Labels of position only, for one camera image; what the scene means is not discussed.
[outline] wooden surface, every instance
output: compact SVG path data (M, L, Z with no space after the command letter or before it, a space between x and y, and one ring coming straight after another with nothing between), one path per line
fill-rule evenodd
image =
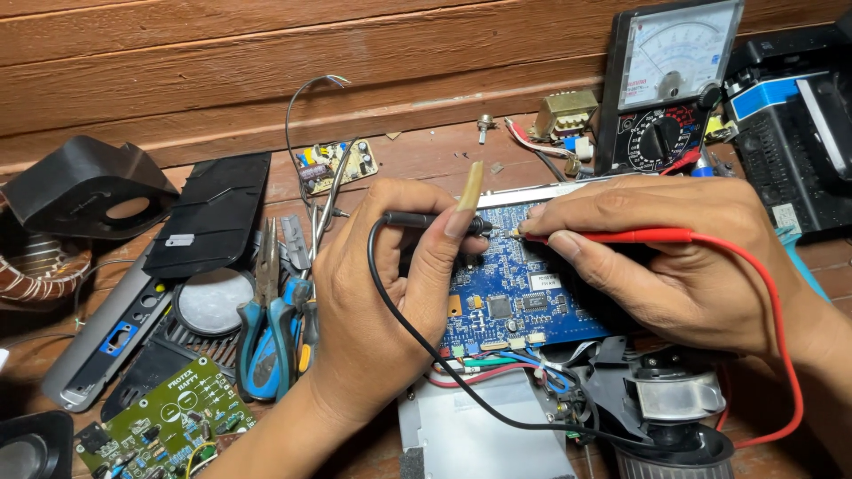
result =
M68 136L131 141L162 166L528 112L598 85L613 14L659 0L0 0L0 175ZM852 3L747 0L740 35Z
M523 125L533 121L533 115L516 116ZM339 195L338 206L346 211L360 201L371 182L380 177L416 178L438 184L451 193L459 194L469 164L478 159L485 161L484 189L499 190L552 182L547 168L531 153L516 146L504 128L488 133L485 146L476 143L475 124L419 130L403 133L395 141L386 136L371 138L372 147L380 162L377 176L349 183ZM729 147L712 147L723 159L729 156ZM499 162L505 169L493 175L492 164ZM176 186L182 185L191 167L169 168L167 175ZM273 155L263 210L266 215L303 215L297 198L296 183L290 160L285 153ZM339 231L342 220L335 219L325 237L331 240ZM98 261L118 258L135 258L152 238L158 227L123 245L99 244ZM834 303L847 315L852 315L852 245L843 239L834 239L799 248L799 254L814 271L817 280L826 289ZM83 291L84 316L94 311L120 279L128 264L109 265L100 269L95 280ZM4 315L0 322L2 343L39 332L73 332L74 315L70 307L51 315ZM14 348L6 369L0 378L0 397L3 409L0 416L12 417L55 408L55 405L38 392L38 381L66 347L67 340L44 339L25 343ZM734 409L725 432L733 439L755 436L775 430L785 424L791 409L784 384L768 374L761 364L741 361L732 367L734 381ZM254 406L259 415L267 407ZM86 413L75 414L77 429L98 420L100 403ZM398 455L401 453L400 436L395 407L386 409L369 427L349 441L336 454L317 477L347 477L351 479L396 478L399 475ZM586 478L582 452L569 445L567 453L572 459L579 479ZM607 446L593 449L595 474L598 478L616 477L611 469L612 452ZM734 468L740 479L793 479L830 477L830 459L821 446L800 428L794 436L773 444L751 447L734 456ZM74 477L88 476L83 464L74 463Z

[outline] white label sticker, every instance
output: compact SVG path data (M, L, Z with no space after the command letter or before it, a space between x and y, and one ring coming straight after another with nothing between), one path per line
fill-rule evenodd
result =
M793 210L792 204L784 203L783 205L773 206L772 214L775 216L775 224L778 228L793 226L793 230L790 234L802 233L802 229L798 224L798 218L796 218L796 211Z
M552 290L562 287L559 274L530 274L530 287L533 291Z

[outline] black probe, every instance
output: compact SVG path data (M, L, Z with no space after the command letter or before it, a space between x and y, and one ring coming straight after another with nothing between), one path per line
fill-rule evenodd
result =
M407 226L408 228L426 229L432 225L437 215L423 215L420 213L405 213L404 211L387 211L384 214L387 219L387 224L392 226ZM494 225L474 216L474 219L468 226L468 234L478 234L481 236L489 236Z

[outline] pliers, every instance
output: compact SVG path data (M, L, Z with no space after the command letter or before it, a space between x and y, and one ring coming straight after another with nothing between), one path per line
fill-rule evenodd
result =
M278 229L264 220L255 265L255 296L237 308L243 327L237 345L237 380L249 396L268 401L296 382L296 307L279 296Z

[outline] blue wire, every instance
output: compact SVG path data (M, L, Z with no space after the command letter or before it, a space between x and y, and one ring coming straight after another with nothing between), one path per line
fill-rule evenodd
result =
M523 361L523 362L526 362L528 364L532 364L533 366L538 366L538 367L542 367L543 369L546 369L547 372L549 372L550 374L553 374L554 376L556 376L557 379L562 381L562 383L565 384L565 388L564 389L563 388L557 388L553 383L550 382L549 379L547 380L547 385L550 386L550 388L557 393L562 394L562 393L568 392L568 389L569 389L568 388L568 380L565 379L565 376L562 376L560 373L554 371L553 369L544 366L543 363L533 361L533 360L531 360L531 359L529 359L525 356L516 355L515 353L507 353L505 351L500 351L500 355L503 356L503 357L516 359L518 361Z

